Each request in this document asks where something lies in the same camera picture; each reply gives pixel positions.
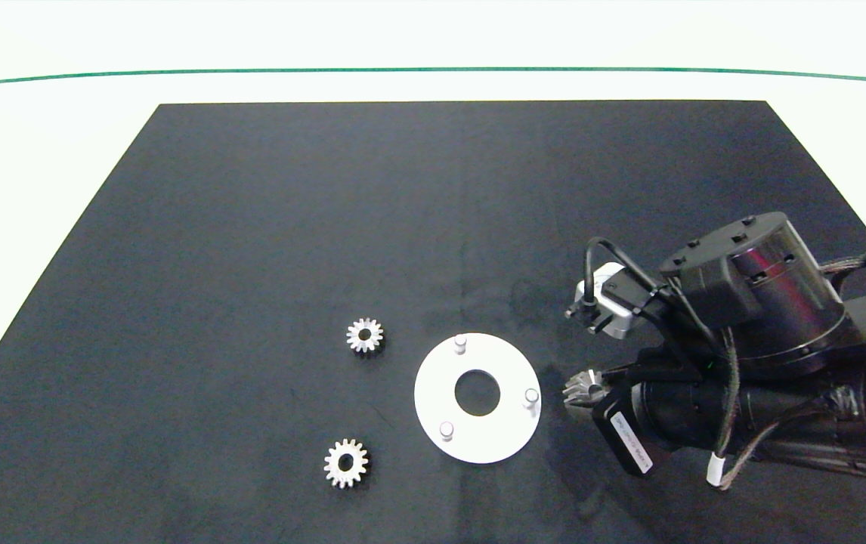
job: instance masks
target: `metal gear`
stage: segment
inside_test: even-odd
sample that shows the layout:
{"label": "metal gear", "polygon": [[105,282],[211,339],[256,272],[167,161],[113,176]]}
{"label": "metal gear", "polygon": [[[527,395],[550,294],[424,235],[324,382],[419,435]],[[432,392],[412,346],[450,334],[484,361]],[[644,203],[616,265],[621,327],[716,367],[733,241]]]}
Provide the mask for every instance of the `metal gear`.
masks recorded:
{"label": "metal gear", "polygon": [[380,347],[382,341],[382,325],[377,320],[365,317],[356,321],[346,333],[346,343],[357,354],[368,354]]}
{"label": "metal gear", "polygon": [[[363,474],[367,472],[367,464],[370,462],[367,459],[367,451],[363,449],[363,444],[356,444],[354,438],[343,438],[342,444],[336,442],[336,447],[329,448],[329,455],[326,457],[326,479],[332,480],[333,486],[339,486],[339,489],[353,487],[354,483],[363,479]],[[339,460],[344,456],[351,457],[350,467],[343,469],[339,467]]]}
{"label": "metal gear", "polygon": [[601,372],[586,369],[584,372],[571,376],[564,384],[564,405],[587,407],[589,409],[605,399],[608,389]]}

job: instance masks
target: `metal pin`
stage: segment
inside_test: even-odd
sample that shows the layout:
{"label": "metal pin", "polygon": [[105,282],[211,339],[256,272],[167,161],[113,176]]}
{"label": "metal pin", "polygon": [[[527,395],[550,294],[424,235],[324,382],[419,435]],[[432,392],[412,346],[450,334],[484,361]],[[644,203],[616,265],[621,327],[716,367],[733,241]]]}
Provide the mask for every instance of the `metal pin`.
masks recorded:
{"label": "metal pin", "polygon": [[453,337],[453,350],[457,355],[466,354],[467,352],[467,337],[458,334]]}
{"label": "metal pin", "polygon": [[537,389],[532,387],[524,391],[524,406],[531,407],[536,405],[538,400],[540,400],[540,393],[537,393]]}
{"label": "metal pin", "polygon": [[450,423],[450,421],[444,421],[440,424],[440,438],[442,438],[444,442],[453,440],[453,423]]}

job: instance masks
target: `spur gear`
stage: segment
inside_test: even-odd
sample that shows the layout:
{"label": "spur gear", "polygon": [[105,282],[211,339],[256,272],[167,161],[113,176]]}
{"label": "spur gear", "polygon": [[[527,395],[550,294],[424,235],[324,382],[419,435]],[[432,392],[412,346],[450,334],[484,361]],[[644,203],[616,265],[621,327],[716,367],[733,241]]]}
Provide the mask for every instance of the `spur gear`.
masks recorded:
{"label": "spur gear", "polygon": [[367,464],[370,462],[367,453],[363,444],[356,444],[354,438],[343,438],[342,444],[336,442],[336,447],[329,448],[326,467],[323,468],[326,479],[332,480],[332,485],[339,486],[339,489],[353,487],[367,472]]}
{"label": "spur gear", "polygon": [[357,354],[375,351],[382,343],[382,325],[369,317],[358,320],[349,327],[346,343]]}

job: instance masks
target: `white floor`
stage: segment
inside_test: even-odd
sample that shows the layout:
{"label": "white floor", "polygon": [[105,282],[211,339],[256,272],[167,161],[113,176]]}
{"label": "white floor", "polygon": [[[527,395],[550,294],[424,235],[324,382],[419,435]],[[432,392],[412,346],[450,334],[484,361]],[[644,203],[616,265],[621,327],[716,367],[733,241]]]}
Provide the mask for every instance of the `white floor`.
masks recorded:
{"label": "white floor", "polygon": [[[0,2],[0,79],[288,66],[702,66],[866,76],[866,2]],[[0,83],[0,338],[157,104],[616,99],[767,100],[866,223],[866,82],[854,80],[476,72]]]}

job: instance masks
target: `white disc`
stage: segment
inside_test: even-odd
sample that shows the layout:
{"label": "white disc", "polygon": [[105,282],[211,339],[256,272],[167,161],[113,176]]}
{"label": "white disc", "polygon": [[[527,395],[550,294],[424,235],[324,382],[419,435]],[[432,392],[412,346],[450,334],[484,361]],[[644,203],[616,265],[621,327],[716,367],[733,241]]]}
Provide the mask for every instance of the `white disc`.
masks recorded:
{"label": "white disc", "polygon": [[[456,382],[485,372],[499,386],[491,413],[472,416],[456,402]],[[530,362],[501,338],[467,333],[447,338],[426,355],[413,387],[416,416],[433,444],[460,461],[503,461],[533,437],[540,420],[540,385]]]}

